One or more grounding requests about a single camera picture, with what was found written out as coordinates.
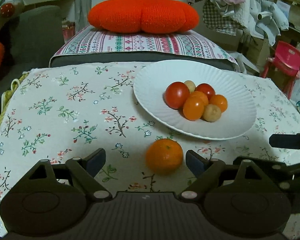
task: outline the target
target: tablecloth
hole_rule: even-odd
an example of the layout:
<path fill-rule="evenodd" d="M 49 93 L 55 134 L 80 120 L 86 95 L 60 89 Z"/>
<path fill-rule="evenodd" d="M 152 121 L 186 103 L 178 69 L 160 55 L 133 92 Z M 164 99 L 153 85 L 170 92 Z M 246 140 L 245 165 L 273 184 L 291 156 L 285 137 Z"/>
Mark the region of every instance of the tablecloth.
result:
<path fill-rule="evenodd" d="M 99 147 L 107 159 L 95 179 L 112 194 L 179 193 L 195 180 L 185 163 L 167 177 L 145 165 L 145 150 L 160 138 L 178 141 L 184 153 L 192 149 L 229 164 L 239 155 L 300 162 L 300 150 L 275 149 L 268 143 L 273 133 L 300 132 L 300 115 L 270 79 L 229 72 L 255 99 L 257 120 L 239 138 L 207 142 L 168 129 L 140 106 L 133 80 L 149 64 L 93 63 L 31 71 L 14 93 L 0 127 L 0 200 L 38 160 L 64 163 Z M 0 236 L 5 233 L 0 219 Z M 291 216 L 284 233 L 289 238 L 300 235 L 300 214 Z"/>
<path fill-rule="evenodd" d="M 225 59 L 237 64 L 224 49 L 192 30 L 170 34 L 125 34 L 99 30 L 91 25 L 77 33 L 53 57 L 132 51 L 157 51 L 207 59 Z"/>

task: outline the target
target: pumpkin-shaped pillow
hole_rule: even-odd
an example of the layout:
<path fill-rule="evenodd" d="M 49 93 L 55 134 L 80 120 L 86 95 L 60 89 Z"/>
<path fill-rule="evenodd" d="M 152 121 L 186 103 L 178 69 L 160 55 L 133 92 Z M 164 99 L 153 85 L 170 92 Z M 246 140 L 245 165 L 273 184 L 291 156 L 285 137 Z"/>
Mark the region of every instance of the pumpkin-shaped pillow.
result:
<path fill-rule="evenodd" d="M 90 10 L 88 21 L 117 33 L 160 34 L 191 30 L 199 23 L 199 15 L 176 0 L 107 0 Z"/>

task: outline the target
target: pink plastic chair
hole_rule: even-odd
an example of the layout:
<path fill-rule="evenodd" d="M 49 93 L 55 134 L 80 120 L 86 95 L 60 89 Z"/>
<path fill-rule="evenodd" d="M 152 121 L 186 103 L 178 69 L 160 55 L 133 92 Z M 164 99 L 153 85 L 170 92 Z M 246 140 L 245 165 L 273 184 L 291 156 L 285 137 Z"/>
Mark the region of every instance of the pink plastic chair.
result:
<path fill-rule="evenodd" d="M 288 99 L 290 99 L 294 81 L 300 71 L 300 51 L 286 42 L 279 41 L 275 50 L 275 57 L 268 59 L 260 77 L 266 78 L 269 67 L 272 65 L 291 77 L 283 89 L 283 93 L 288 93 Z"/>

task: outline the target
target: yellow cloth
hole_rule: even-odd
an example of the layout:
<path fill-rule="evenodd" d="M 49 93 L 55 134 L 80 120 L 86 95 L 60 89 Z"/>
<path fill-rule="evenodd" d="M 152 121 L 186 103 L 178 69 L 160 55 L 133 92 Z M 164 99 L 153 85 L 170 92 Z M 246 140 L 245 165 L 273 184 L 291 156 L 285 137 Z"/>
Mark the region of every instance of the yellow cloth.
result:
<path fill-rule="evenodd" d="M 19 78 L 20 84 L 21 84 L 21 82 L 22 82 L 28 75 L 29 75 L 29 72 L 23 74 L 23 75 Z M 0 125 L 1 125 L 1 123 L 2 123 L 4 114 L 5 114 L 6 110 L 7 110 L 7 106 L 8 106 L 8 104 L 9 104 L 9 102 L 10 102 L 10 99 L 11 99 L 13 93 L 17 90 L 18 86 L 19 86 L 18 83 L 14 82 L 14 83 L 12 84 L 12 90 L 7 90 L 7 91 L 5 92 L 4 100 L 3 100 L 3 102 L 2 102 L 2 104 L 4 104 L 4 105 L 2 106 L 3 109 L 2 109 L 2 113 L 0 114 Z"/>

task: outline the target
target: table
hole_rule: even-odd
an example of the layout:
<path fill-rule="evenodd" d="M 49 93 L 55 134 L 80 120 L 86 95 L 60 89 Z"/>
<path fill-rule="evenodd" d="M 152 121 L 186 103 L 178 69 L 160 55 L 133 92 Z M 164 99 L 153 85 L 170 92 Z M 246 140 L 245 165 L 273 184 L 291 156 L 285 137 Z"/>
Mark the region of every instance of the table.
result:
<path fill-rule="evenodd" d="M 195 180 L 185 163 L 167 177 L 153 174 L 144 163 L 145 150 L 159 138 L 178 141 L 184 153 L 192 149 L 229 164 L 239 155 L 300 162 L 300 150 L 274 149 L 268 143 L 273 133 L 300 132 L 299 113 L 270 79 L 229 72 L 251 92 L 257 120 L 244 136 L 207 142 L 168 129 L 139 105 L 133 79 L 148 65 L 113 62 L 33 70 L 13 95 L 0 127 L 0 200 L 38 160 L 64 163 L 99 147 L 107 160 L 95 179 L 112 194 L 179 193 Z M 0 220 L 0 236 L 5 233 Z M 300 235 L 300 215 L 290 217 L 284 233 Z"/>

